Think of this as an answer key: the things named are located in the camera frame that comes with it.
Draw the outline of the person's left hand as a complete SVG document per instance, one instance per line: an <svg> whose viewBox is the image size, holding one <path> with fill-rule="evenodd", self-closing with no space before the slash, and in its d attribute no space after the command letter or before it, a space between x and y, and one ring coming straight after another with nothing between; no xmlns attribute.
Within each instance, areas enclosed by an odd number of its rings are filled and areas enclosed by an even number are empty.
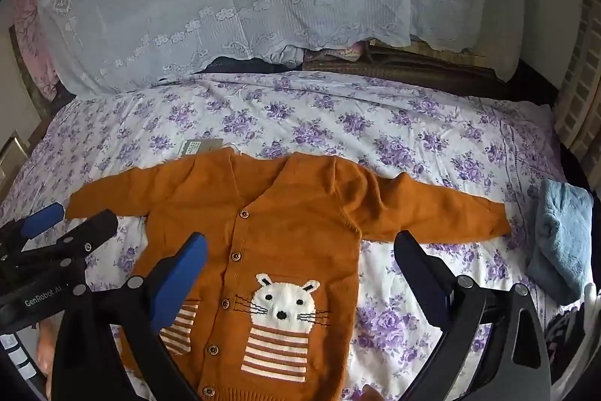
<svg viewBox="0 0 601 401"><path fill-rule="evenodd" d="M48 400L51 399L52 371L59 325L57 315L51 316L50 319L43 319L39 323L37 362L40 371L46 377L45 394Z"/></svg>

